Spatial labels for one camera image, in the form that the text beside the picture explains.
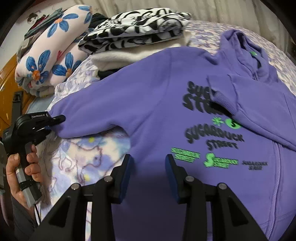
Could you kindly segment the left hand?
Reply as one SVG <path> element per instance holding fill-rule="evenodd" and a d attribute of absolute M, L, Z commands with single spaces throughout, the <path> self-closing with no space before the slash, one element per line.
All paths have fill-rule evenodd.
<path fill-rule="evenodd" d="M 6 177 L 12 196 L 30 210 L 42 196 L 42 175 L 36 146 L 27 143 L 24 148 L 15 149 L 14 152 L 8 158 Z"/>

